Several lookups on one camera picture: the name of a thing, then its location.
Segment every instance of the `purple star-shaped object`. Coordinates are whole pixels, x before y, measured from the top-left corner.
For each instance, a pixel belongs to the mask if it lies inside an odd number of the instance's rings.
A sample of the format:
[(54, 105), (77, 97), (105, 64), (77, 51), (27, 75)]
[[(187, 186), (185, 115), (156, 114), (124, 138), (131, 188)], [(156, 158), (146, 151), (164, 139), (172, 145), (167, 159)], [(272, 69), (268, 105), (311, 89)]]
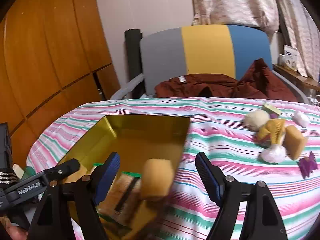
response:
[(300, 168), (303, 179), (310, 176), (313, 170), (318, 169), (316, 157), (313, 152), (310, 152), (309, 157), (304, 157), (298, 161), (298, 166)]

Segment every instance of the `sponge block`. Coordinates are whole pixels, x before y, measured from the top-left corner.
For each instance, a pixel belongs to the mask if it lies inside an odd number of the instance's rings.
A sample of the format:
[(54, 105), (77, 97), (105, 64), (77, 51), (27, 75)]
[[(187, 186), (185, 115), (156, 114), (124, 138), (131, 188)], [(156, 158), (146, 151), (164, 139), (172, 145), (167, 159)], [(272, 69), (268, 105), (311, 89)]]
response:
[(140, 198), (142, 200), (158, 201), (167, 196), (173, 177), (173, 168), (169, 160), (147, 160), (141, 177)]
[(308, 137), (304, 137), (294, 125), (289, 125), (285, 128), (283, 143), (291, 159), (296, 160), (299, 158), (307, 141)]

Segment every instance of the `striped tablecloth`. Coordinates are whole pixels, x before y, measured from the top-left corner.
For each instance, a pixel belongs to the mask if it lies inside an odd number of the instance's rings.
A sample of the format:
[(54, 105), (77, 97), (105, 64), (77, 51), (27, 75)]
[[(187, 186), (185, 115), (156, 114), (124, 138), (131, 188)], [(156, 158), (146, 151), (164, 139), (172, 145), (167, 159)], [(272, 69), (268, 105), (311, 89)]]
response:
[[(317, 106), (284, 101), (268, 101), (281, 109), (286, 124), (295, 110), (311, 121), (307, 128), (297, 126), (309, 136), (302, 156), (312, 150), (320, 162), (320, 112)], [(296, 161), (290, 158), (277, 165), (258, 161), (262, 148), (253, 143), (254, 133), (240, 121), (259, 109), (260, 100), (235, 98), (150, 98), (88, 103), (65, 114), (50, 125), (34, 143), (27, 165), (37, 172), (55, 166), (71, 147), (103, 116), (110, 114), (155, 114), (187, 116), (191, 119), (184, 154), (176, 174), (169, 213), (161, 224), (160, 239), (206, 239), (218, 207), (209, 200), (195, 168), (195, 155), (203, 151), (226, 175), (241, 182), (267, 183), (283, 217), (289, 240), (301, 239), (320, 212), (320, 170), (303, 180)], [(231, 239), (238, 239), (244, 219), (240, 210)], [(82, 238), (75, 225), (77, 239)]]

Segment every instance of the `wooden panel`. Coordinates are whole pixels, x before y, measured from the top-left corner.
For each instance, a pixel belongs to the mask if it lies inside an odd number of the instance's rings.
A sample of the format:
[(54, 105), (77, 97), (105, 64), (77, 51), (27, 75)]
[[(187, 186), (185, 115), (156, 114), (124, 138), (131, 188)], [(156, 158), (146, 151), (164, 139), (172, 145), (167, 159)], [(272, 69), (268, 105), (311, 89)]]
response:
[(44, 26), (62, 87), (89, 73), (76, 24), (73, 0), (44, 0)]
[(74, 0), (80, 36), (92, 71), (111, 63), (96, 0)]
[(111, 96), (120, 89), (113, 65), (97, 71), (97, 76), (106, 99), (110, 99)]
[(64, 91), (73, 108), (89, 102), (101, 101), (97, 86), (91, 75), (72, 84)]
[(3, 49), (4, 20), (0, 22), (0, 123), (7, 122), (11, 132), (22, 120), (8, 80)]
[(40, 4), (41, 0), (16, 0), (7, 13), (6, 68), (25, 116), (59, 90), (46, 45)]
[(28, 124), (24, 122), (11, 135), (13, 163), (17, 163), (22, 168), (25, 167), (29, 150), (35, 141), (36, 136), (33, 134)]
[(38, 137), (50, 124), (72, 109), (71, 104), (68, 103), (64, 94), (59, 93), (29, 117), (29, 126)]

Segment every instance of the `white crumpled object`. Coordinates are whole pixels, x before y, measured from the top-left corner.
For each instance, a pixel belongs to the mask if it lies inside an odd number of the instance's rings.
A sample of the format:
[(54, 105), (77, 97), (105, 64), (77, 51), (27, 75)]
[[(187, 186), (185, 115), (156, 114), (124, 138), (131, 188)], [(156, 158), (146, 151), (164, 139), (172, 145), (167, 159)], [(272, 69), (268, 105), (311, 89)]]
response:
[(280, 163), (284, 160), (287, 150), (279, 144), (273, 144), (265, 149), (260, 155), (268, 163)]
[(292, 118), (294, 121), (296, 121), (299, 125), (306, 128), (310, 124), (309, 118), (301, 111), (297, 110)]

